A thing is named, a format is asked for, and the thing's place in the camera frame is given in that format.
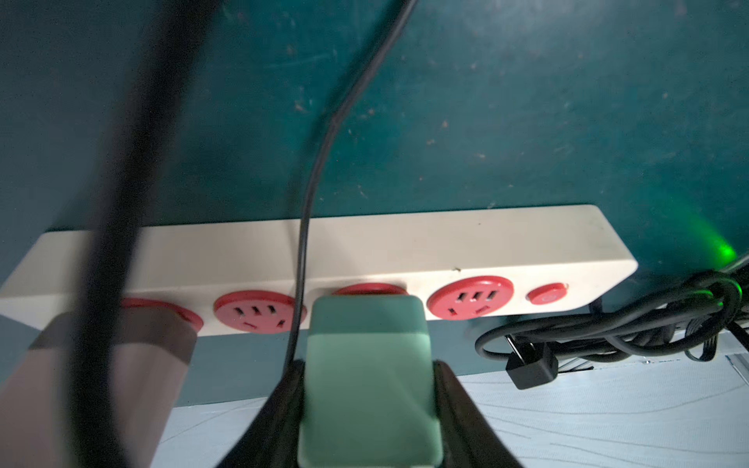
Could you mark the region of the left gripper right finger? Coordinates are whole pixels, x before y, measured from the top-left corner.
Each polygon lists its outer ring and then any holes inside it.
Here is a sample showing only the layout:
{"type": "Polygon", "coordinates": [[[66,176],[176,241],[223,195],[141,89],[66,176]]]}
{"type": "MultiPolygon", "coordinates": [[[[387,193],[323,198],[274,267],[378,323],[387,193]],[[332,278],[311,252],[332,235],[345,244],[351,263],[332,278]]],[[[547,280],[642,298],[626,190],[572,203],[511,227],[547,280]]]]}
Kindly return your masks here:
{"type": "Polygon", "coordinates": [[[433,363],[436,415],[444,457],[440,467],[522,467],[497,437],[452,369],[433,363]]]}

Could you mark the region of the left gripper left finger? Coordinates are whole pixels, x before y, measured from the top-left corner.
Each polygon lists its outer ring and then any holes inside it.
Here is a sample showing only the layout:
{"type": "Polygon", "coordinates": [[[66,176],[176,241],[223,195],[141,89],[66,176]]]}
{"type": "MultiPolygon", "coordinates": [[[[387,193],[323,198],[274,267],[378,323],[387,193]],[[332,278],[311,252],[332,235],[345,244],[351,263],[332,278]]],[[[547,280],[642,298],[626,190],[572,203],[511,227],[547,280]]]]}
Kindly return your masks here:
{"type": "Polygon", "coordinates": [[[297,360],[218,467],[298,467],[304,361],[297,360]]]}

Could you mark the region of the green USB power adapter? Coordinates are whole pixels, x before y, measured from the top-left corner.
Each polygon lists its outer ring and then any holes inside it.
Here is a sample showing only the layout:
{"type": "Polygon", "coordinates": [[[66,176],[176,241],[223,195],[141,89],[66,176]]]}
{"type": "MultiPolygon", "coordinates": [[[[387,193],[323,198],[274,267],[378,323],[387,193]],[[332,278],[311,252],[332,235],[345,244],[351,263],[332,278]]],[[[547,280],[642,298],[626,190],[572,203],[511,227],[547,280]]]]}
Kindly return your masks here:
{"type": "Polygon", "coordinates": [[[298,465],[436,467],[443,459],[422,301],[399,294],[316,300],[298,465]]]}

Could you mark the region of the pink USB power adapter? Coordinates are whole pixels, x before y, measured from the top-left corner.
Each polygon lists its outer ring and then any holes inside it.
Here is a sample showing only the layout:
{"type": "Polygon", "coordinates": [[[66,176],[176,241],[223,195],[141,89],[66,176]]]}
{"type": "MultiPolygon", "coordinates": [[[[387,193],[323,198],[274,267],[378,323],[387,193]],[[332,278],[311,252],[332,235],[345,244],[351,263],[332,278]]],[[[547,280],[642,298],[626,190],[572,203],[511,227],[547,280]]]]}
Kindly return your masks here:
{"type": "Polygon", "coordinates": [[[164,308],[123,310],[105,350],[80,339],[74,313],[56,317],[1,386],[1,464],[101,467],[152,464],[197,341],[164,308]]]}

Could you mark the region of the white red power strip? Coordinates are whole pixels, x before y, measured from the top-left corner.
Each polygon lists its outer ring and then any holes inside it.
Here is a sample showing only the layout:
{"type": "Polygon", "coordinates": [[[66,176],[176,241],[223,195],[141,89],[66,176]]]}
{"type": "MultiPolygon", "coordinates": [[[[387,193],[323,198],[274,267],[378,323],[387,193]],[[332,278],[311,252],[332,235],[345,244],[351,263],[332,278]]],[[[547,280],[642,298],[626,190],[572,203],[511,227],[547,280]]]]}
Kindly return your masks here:
{"type": "MultiPolygon", "coordinates": [[[[200,335],[290,331],[298,222],[147,227],[128,306],[174,305],[200,335]]],[[[637,270],[592,205],[316,218],[304,303],[410,294],[430,320],[564,312],[637,270]]]]}

